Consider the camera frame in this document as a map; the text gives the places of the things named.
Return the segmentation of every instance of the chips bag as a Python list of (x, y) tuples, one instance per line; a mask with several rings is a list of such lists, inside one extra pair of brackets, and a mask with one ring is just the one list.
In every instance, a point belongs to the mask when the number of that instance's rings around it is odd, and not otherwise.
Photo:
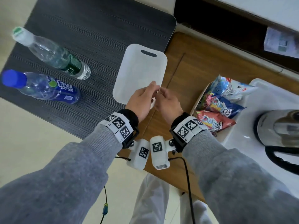
[(220, 112), (223, 116), (231, 119), (241, 112), (244, 107), (231, 103), (228, 99), (210, 91), (204, 96), (203, 109), (210, 112)]
[(221, 113), (196, 111), (196, 114), (196, 118), (205, 124), (211, 132), (220, 131), (236, 124), (234, 120), (221, 115)]
[(256, 89), (255, 86), (240, 83), (230, 78), (221, 77), (220, 75), (210, 87), (213, 93), (219, 94), (231, 102), (241, 100), (245, 95), (253, 93)]

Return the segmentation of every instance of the forearm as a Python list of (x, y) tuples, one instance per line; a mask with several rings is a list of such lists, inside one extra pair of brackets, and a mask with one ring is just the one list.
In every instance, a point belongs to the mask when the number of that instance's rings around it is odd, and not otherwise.
[(0, 189), (0, 223), (82, 223), (121, 148), (103, 125), (67, 144), (43, 169)]
[(299, 200), (237, 149), (226, 150), (208, 131), (183, 156), (199, 176), (205, 200), (220, 223), (297, 223)]

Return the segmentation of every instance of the paper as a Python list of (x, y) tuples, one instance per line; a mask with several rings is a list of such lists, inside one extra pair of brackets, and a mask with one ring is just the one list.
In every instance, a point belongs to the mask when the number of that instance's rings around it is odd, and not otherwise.
[(299, 39), (293, 34), (268, 27), (264, 41), (264, 50), (299, 58)]

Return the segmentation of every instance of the red snack bag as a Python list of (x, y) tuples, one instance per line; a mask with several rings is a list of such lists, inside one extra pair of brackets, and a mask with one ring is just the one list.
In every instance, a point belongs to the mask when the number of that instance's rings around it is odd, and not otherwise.
[(236, 122), (221, 113), (197, 111), (196, 118), (205, 124), (211, 132), (220, 131), (227, 127), (233, 126)]

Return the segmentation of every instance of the kettle handle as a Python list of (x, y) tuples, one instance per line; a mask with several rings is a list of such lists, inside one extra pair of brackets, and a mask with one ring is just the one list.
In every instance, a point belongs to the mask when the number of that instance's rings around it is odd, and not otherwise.
[(299, 175), (299, 165), (284, 161), (282, 158), (277, 157), (274, 152), (282, 152), (289, 154), (299, 154), (299, 148), (291, 147), (279, 147), (279, 146), (266, 146), (265, 147), (267, 157), (275, 163), (277, 166)]

